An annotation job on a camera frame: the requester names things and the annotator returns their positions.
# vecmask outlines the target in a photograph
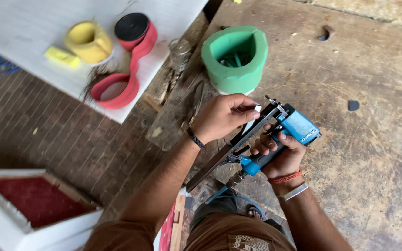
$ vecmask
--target orange thread bracelet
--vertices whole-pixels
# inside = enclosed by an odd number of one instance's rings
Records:
[[[294,179],[295,177],[300,176],[301,174],[302,174],[302,170],[299,169],[299,171],[298,171],[297,173],[295,173],[295,174],[291,174],[291,175],[288,175],[288,176],[283,176],[283,177],[280,177],[280,178],[268,179],[268,182],[269,182],[271,185],[280,184],[280,183],[286,182],[286,181],[288,181],[288,180],[292,180],[292,179]]]

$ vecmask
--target brown t-shirt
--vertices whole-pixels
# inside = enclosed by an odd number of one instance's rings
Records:
[[[153,250],[150,224],[111,221],[95,229],[84,251]],[[190,234],[185,251],[295,251],[271,225],[237,214],[215,213]]]

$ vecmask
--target yellow foam roll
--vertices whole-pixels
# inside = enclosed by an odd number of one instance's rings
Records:
[[[113,51],[113,42],[102,26],[94,21],[83,21],[72,26],[66,34],[65,44],[87,63],[103,61]]]

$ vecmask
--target black bracelet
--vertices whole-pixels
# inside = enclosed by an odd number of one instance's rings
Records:
[[[189,127],[187,128],[187,133],[190,135],[190,138],[195,142],[200,148],[205,148],[205,145],[193,134],[193,130]]]

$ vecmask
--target white board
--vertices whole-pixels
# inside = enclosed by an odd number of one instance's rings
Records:
[[[198,16],[207,0],[0,0],[0,55],[54,87],[82,100],[88,83],[90,65],[70,69],[43,57],[52,45],[65,49],[67,30],[83,20],[95,20],[114,42],[110,63],[128,71],[130,53],[117,42],[114,25],[124,15],[141,12],[158,32],[149,54],[139,60],[139,92],[127,106],[104,109],[95,102],[96,111],[123,123],[151,80],[169,55],[168,43],[181,37]]]

